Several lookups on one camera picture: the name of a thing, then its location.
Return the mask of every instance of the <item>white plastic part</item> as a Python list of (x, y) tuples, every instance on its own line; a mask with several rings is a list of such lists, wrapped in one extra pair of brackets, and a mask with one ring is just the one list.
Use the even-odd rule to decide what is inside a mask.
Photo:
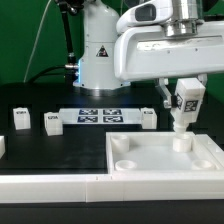
[(13, 109), (13, 116), (16, 130), (30, 129), (30, 113), (27, 108)]
[(190, 152), (192, 147), (192, 136), (178, 134), (173, 138), (173, 150), (176, 152)]
[(126, 153), (129, 151), (129, 137), (127, 135), (116, 135), (111, 137), (113, 150), (116, 153)]
[[(136, 19), (136, 11), (143, 7), (153, 5), (156, 8), (156, 17), (152, 21), (138, 21)], [(173, 15), (172, 0), (151, 0), (130, 8), (117, 22), (117, 32), (124, 33), (130, 27), (149, 26), (167, 21)]]
[(175, 91), (178, 106), (171, 109), (175, 132), (185, 133), (189, 123), (197, 121), (204, 93), (205, 87), (197, 78), (178, 79)]
[(44, 114), (44, 124), (48, 136), (63, 135), (63, 124), (59, 113)]
[(115, 75), (139, 81), (223, 72), (223, 37), (223, 21), (198, 25), (187, 39), (169, 39), (157, 25), (130, 28), (115, 44)]
[(0, 136), (0, 159), (5, 154), (5, 138)]
[[(127, 153), (113, 152), (111, 137), (119, 134), (129, 137)], [(222, 149), (207, 135), (188, 133), (192, 150), (176, 153), (172, 149), (175, 135), (107, 133), (108, 174), (3, 175), (0, 203), (224, 199)], [(121, 160), (132, 161), (137, 167), (118, 171), (115, 166)], [(192, 163), (203, 169), (192, 169)], [(215, 169), (206, 169), (209, 164)]]
[(156, 129), (157, 128), (157, 115), (154, 109), (142, 108), (141, 119), (143, 129)]

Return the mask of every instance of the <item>metal bracket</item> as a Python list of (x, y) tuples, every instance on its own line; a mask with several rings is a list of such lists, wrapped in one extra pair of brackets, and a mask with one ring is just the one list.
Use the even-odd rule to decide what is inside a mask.
[(176, 107), (176, 97), (172, 96), (170, 91), (167, 89), (166, 85), (169, 84), (169, 80), (165, 78), (160, 78), (155, 80), (156, 89), (163, 97), (163, 105), (166, 109)]
[(71, 16), (76, 16), (83, 9), (84, 0), (55, 0), (61, 12), (69, 12)]

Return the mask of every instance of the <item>sticker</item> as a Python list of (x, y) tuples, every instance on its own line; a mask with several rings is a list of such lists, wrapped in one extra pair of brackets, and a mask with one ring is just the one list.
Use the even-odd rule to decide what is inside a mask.
[(97, 123), (98, 117), (88, 116), (88, 117), (78, 117), (78, 123)]
[(48, 116), (48, 119), (49, 120), (56, 120), (56, 119), (58, 119), (58, 116)]
[(122, 115), (119, 109), (106, 109), (103, 110), (103, 115)]
[(79, 115), (98, 115), (98, 110), (82, 109), (79, 111)]
[(104, 46), (102, 46), (96, 55), (97, 57), (109, 57)]
[(177, 93), (177, 107), (178, 107), (179, 109), (181, 109), (182, 104), (183, 104), (183, 99), (182, 99), (181, 96)]
[(104, 123), (123, 123), (123, 117), (119, 116), (119, 117), (109, 117), (109, 116), (105, 116), (103, 117), (103, 122)]
[(16, 114), (26, 114), (26, 111), (18, 111)]
[(197, 110), (198, 100), (187, 101), (184, 112), (194, 112)]

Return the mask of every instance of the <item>white block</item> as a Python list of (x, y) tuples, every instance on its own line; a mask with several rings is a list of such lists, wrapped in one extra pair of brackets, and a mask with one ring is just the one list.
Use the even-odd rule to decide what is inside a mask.
[(86, 180), (86, 202), (123, 201), (123, 181), (114, 181), (110, 175), (99, 175)]
[(154, 109), (142, 108), (141, 120), (143, 129), (156, 129), (157, 128), (157, 115)]
[(197, 121), (205, 87), (197, 78), (178, 79), (175, 95), (177, 107), (171, 109), (174, 118), (174, 131), (186, 132), (190, 123)]
[(30, 129), (30, 113), (27, 108), (13, 109), (16, 130)]
[(84, 175), (2, 175), (1, 203), (85, 202)]
[(63, 135), (63, 124), (59, 113), (44, 114), (44, 124), (48, 136)]

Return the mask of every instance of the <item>black cable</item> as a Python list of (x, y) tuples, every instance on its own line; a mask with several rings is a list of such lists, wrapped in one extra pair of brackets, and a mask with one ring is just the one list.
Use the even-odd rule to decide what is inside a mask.
[(58, 69), (62, 69), (65, 68), (64, 65), (58, 65), (58, 66), (53, 66), (47, 69), (44, 69), (43, 71), (39, 72), (37, 75), (35, 75), (34, 77), (32, 77), (28, 83), (34, 83), (38, 78), (43, 77), (43, 76), (50, 76), (50, 75), (62, 75), (62, 74), (58, 74), (58, 73), (48, 73), (54, 70), (58, 70)]
[(72, 36), (71, 36), (71, 30), (70, 30), (69, 20), (68, 20), (69, 5), (67, 4), (66, 1), (60, 0), (58, 1), (58, 6), (61, 11), (62, 21), (64, 25), (65, 39), (66, 39), (66, 45), (67, 45), (67, 51), (68, 51), (68, 63), (75, 64), (76, 57), (73, 51)]

